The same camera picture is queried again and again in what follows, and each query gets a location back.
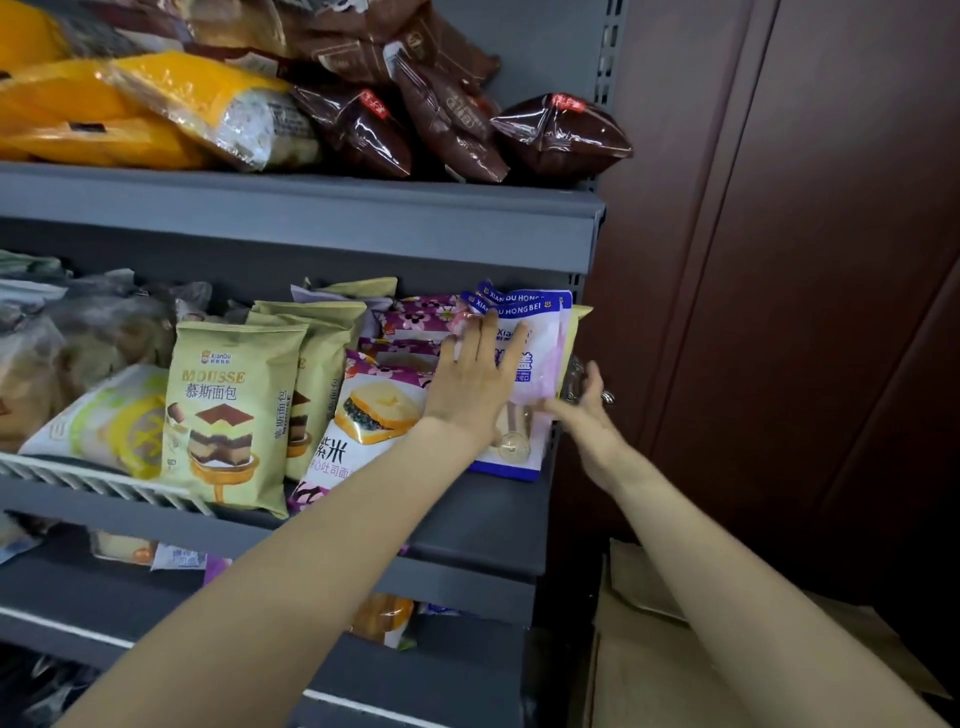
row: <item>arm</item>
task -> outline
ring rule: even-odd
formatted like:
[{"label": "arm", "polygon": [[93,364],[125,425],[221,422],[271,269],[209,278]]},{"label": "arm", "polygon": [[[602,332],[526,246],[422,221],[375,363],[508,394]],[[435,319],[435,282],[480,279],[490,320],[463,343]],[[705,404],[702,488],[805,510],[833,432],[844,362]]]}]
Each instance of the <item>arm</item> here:
[{"label": "arm", "polygon": [[420,519],[491,441],[525,337],[493,363],[495,315],[444,342],[422,420],[191,596],[60,728],[283,725]]},{"label": "arm", "polygon": [[613,426],[595,364],[579,407],[547,401],[610,493],[697,636],[770,728],[943,728],[870,650],[691,503]]}]

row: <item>hand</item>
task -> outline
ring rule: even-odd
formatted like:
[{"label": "hand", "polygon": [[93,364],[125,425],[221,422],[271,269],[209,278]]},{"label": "hand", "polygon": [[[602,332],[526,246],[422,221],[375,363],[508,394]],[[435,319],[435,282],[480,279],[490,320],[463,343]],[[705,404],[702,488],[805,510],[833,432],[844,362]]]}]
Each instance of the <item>hand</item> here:
[{"label": "hand", "polygon": [[497,321],[494,310],[483,318],[471,318],[457,359],[456,338],[447,337],[423,413],[424,419],[440,420],[466,434],[474,456],[493,442],[497,415],[514,390],[516,367],[527,341],[527,326],[520,324],[497,366]]},{"label": "hand", "polygon": [[542,400],[540,409],[564,424],[577,443],[590,480],[616,496],[624,485],[657,473],[657,469],[623,439],[603,407],[602,394],[600,369],[591,361],[587,364],[587,387],[578,406]]}]

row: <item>green bread package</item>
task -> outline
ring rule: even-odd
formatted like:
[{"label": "green bread package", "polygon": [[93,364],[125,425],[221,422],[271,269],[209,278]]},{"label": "green bread package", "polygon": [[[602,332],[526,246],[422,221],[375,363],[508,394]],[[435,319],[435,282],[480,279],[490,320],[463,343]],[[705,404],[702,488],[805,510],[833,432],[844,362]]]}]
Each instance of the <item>green bread package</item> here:
[{"label": "green bread package", "polygon": [[253,310],[247,317],[247,324],[308,326],[300,345],[297,384],[290,404],[290,439],[285,471],[287,477],[300,482],[337,406],[340,380],[344,375],[344,354],[350,343],[353,322],[328,322]]},{"label": "green bread package", "polygon": [[286,518],[283,472],[306,324],[181,322],[167,385],[162,481]]}]

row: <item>yellow package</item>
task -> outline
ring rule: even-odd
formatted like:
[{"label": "yellow package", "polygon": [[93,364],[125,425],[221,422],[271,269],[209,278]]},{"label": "yellow package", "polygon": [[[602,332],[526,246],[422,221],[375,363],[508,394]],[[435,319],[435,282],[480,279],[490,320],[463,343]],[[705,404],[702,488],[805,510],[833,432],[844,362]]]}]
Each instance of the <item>yellow package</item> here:
[{"label": "yellow package", "polygon": [[70,46],[50,15],[16,0],[0,0],[0,77],[69,56]]},{"label": "yellow package", "polygon": [[180,322],[163,427],[164,482],[287,517],[283,471],[306,325]]},{"label": "yellow package", "polygon": [[328,323],[303,316],[253,310],[247,316],[247,323],[254,326],[309,326],[300,345],[297,385],[290,403],[290,439],[285,471],[287,477],[300,482],[337,407],[352,321]]},{"label": "yellow package", "polygon": [[170,170],[205,169],[217,163],[175,124],[159,116],[102,124],[64,123],[7,139],[22,153],[60,164]]},{"label": "yellow package", "polygon": [[108,80],[243,170],[299,167],[320,143],[290,86],[179,51],[109,65]]},{"label": "yellow package", "polygon": [[564,355],[560,360],[560,378],[557,379],[557,397],[564,389],[564,379],[566,379],[566,368],[570,364],[570,356],[573,355],[573,341],[577,338],[577,329],[580,327],[580,320],[593,310],[591,305],[574,304],[570,313],[570,324],[566,330],[566,340],[564,342]]},{"label": "yellow package", "polygon": [[362,301],[317,301],[314,303],[290,303],[286,301],[254,301],[253,310],[260,313],[304,316],[328,324],[350,326],[348,349],[356,349],[360,339],[360,327],[367,305]]},{"label": "yellow package", "polygon": [[104,61],[77,59],[16,71],[0,83],[0,133],[144,115],[143,107],[101,80],[106,68]]},{"label": "yellow package", "polygon": [[[304,287],[310,290],[310,281]],[[396,276],[334,283],[326,288],[317,288],[316,290],[324,293],[335,293],[338,296],[346,296],[350,299],[391,299],[396,295]]]},{"label": "yellow package", "polygon": [[20,455],[83,460],[150,480],[160,473],[167,370],[134,364],[80,397],[20,448]]}]

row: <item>shelving unit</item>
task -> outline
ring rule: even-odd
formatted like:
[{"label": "shelving unit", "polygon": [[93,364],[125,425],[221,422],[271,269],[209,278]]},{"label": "shelving unit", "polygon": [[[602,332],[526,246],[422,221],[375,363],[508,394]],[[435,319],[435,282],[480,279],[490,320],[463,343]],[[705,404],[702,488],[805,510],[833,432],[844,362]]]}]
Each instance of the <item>shelving unit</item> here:
[{"label": "shelving unit", "polygon": [[[64,7],[69,0],[37,0]],[[503,70],[508,106],[562,90],[612,101],[626,0],[435,0]],[[161,173],[0,163],[0,240],[80,273],[206,279],[217,299],[289,299],[290,283],[396,275],[405,295],[569,288],[580,296],[604,205],[592,192],[309,175]],[[415,621],[417,649],[344,637],[291,719],[360,728],[535,724],[527,629],[545,568],[553,455],[539,481],[466,473],[377,589],[468,611]],[[0,509],[236,557],[279,522],[70,487],[0,464]],[[198,574],[99,562],[81,529],[0,568],[0,640],[108,667],[200,586]]]}]

